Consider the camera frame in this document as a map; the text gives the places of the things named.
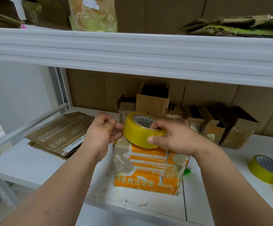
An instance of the upper shelf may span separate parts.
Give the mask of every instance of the upper shelf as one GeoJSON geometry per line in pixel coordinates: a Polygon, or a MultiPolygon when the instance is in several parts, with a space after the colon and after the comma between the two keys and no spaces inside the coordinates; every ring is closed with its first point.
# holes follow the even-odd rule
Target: upper shelf
{"type": "Polygon", "coordinates": [[[0,29],[0,61],[273,87],[273,39],[0,29]]]}

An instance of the white table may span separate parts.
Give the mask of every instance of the white table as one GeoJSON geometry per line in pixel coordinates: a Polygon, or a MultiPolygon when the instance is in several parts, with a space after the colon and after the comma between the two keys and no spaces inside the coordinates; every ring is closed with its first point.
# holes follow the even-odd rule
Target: white table
{"type": "MultiPolygon", "coordinates": [[[[100,112],[72,107],[67,113],[76,111],[92,116],[100,112]]],[[[110,114],[118,119],[118,114],[110,114]]],[[[23,139],[0,156],[0,179],[37,189],[64,163],[64,160],[32,148],[27,145],[28,142],[29,140],[23,139]]],[[[245,178],[273,207],[271,185],[255,178],[246,166],[246,161],[255,154],[265,154],[273,158],[273,138],[253,135],[242,150],[226,148],[225,152],[245,178]]],[[[162,225],[171,222],[188,226],[214,225],[200,169],[193,158],[188,167],[191,167],[193,172],[183,179],[183,188],[181,187],[179,196],[114,187],[112,145],[109,145],[107,156],[94,171],[85,203],[162,225]]]]}

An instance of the person's left arm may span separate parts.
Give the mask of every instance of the person's left arm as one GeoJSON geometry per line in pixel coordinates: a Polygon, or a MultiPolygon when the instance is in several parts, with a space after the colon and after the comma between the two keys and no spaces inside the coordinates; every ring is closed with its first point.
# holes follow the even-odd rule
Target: person's left arm
{"type": "Polygon", "coordinates": [[[122,134],[123,125],[100,113],[77,152],[0,226],[75,225],[97,163],[106,156],[108,144],[122,134]]]}

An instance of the white sticker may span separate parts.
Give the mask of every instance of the white sticker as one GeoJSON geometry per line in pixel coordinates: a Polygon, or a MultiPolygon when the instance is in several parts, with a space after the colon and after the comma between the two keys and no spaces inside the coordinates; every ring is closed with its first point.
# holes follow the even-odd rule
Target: white sticker
{"type": "Polygon", "coordinates": [[[193,129],[193,131],[199,133],[199,131],[193,125],[191,125],[190,128],[193,129]]]}
{"type": "Polygon", "coordinates": [[[80,137],[79,139],[77,139],[74,143],[71,143],[69,146],[67,146],[66,148],[63,149],[63,153],[61,154],[62,156],[65,156],[67,153],[71,152],[71,150],[73,150],[75,147],[77,147],[79,144],[82,143],[82,141],[84,140],[86,134],[82,137],[80,137]]]}
{"type": "Polygon", "coordinates": [[[207,137],[209,137],[214,142],[215,134],[207,134],[207,137]]]}
{"type": "Polygon", "coordinates": [[[96,0],[82,0],[82,2],[83,2],[83,5],[85,5],[86,7],[99,10],[99,6],[96,0]]]}

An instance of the orange and white box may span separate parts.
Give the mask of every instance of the orange and white box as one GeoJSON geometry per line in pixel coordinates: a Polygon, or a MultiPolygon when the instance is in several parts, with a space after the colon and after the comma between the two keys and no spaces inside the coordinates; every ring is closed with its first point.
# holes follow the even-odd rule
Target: orange and white box
{"type": "Polygon", "coordinates": [[[114,185],[178,195],[189,156],[136,146],[124,136],[113,145],[114,185]]]}

